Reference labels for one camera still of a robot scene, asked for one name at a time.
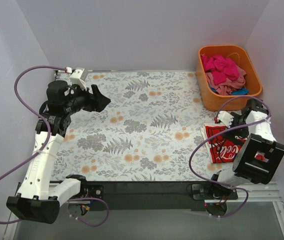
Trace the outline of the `white t shirt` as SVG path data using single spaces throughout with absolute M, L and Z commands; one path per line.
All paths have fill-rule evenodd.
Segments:
M 218 134 L 227 127 L 223 124 L 208 123 L 201 127 L 200 132 L 204 140 Z M 247 139 L 230 132 L 221 134 L 205 143 L 210 162 L 212 164 L 232 163 Z

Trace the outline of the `magenta crumpled shirt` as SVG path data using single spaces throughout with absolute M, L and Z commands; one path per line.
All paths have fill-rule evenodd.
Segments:
M 212 74 L 215 85 L 225 83 L 227 79 L 236 81 L 239 78 L 238 66 L 229 57 L 221 55 L 207 57 L 205 54 L 200 57 L 204 71 Z

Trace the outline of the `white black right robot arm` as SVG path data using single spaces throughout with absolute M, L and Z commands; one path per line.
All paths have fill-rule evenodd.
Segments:
M 208 186 L 209 195 L 219 199 L 229 195 L 232 187 L 245 183 L 268 184 L 282 158 L 284 145 L 271 130 L 270 111 L 258 99 L 249 99 L 240 114 L 220 111 L 216 122 L 223 123 L 227 140 L 240 145 L 233 158 L 232 167 L 215 173 Z

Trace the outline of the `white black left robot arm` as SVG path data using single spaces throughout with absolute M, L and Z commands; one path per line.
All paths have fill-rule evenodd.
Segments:
M 79 174 L 68 175 L 54 188 L 49 185 L 57 153 L 71 124 L 71 116 L 81 110 L 99 113 L 111 100 L 95 84 L 91 87 L 79 83 L 68 85 L 64 80 L 49 83 L 46 95 L 47 101 L 40 107 L 35 127 L 35 156 L 15 196 L 8 197 L 6 206 L 19 220 L 52 224 L 66 202 L 104 203 L 100 197 L 90 195 L 86 177 Z

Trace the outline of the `salmon pink crumpled shirt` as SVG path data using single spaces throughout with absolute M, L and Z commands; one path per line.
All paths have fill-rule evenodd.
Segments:
M 237 89 L 246 88 L 245 87 L 245 76 L 247 75 L 246 71 L 240 67 L 237 67 L 239 71 L 239 78 L 235 81 L 230 80 L 229 78 L 226 79 L 225 82 L 216 85 L 214 83 L 213 75 L 210 72 L 205 74 L 206 80 L 208 83 L 209 88 L 216 94 L 222 96 L 231 96 L 232 92 L 236 91 Z

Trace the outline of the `blue crumpled shirt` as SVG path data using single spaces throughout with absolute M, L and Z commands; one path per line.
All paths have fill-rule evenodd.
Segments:
M 247 95 L 249 93 L 249 90 L 245 87 L 239 88 L 232 92 L 232 96 L 241 96 L 241 95 Z

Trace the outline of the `orange plastic laundry basket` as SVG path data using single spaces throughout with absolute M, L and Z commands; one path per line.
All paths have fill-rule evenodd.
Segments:
M 248 94 L 243 98 L 238 98 L 222 109 L 225 111 L 237 111 L 245 107 L 248 97 L 258 97 L 262 92 L 262 85 L 258 78 L 258 75 L 252 65 L 252 62 L 247 52 L 237 45 L 208 45 L 198 50 L 198 62 L 196 65 L 196 79 L 200 90 L 200 95 L 204 107 L 211 111 L 217 111 L 226 101 L 233 99 L 233 95 L 220 95 L 214 93 L 209 87 L 209 83 L 206 78 L 205 70 L 202 65 L 201 56 L 212 57 L 214 55 L 221 55 L 223 57 L 233 60 L 241 69 L 246 71 L 244 79 L 246 81 L 245 88 L 248 89 Z

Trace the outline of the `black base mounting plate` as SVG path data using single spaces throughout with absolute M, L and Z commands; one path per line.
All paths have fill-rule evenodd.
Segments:
M 205 211 L 216 205 L 223 213 L 227 200 L 237 200 L 235 190 L 206 181 L 87 181 L 78 197 L 91 197 L 90 210 Z

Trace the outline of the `floral patterned table mat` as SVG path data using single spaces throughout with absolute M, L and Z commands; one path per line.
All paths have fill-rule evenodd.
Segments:
M 85 82 L 111 102 L 71 116 L 51 180 L 197 181 L 231 168 L 213 164 L 201 146 L 215 113 L 205 109 L 193 72 L 91 72 Z

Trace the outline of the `aluminium front frame rail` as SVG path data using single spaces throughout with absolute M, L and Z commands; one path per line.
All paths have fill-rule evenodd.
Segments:
M 49 190 L 51 191 L 57 182 L 50 182 Z M 269 184 L 252 184 L 246 183 L 244 185 L 238 186 L 238 188 L 244 188 L 249 192 L 249 197 L 247 202 L 282 202 L 280 191 L 278 189 L 277 183 L 271 181 Z M 246 197 L 246 193 L 239 190 L 237 192 L 237 199 L 231 199 L 228 197 L 227 203 L 240 203 L 243 202 Z

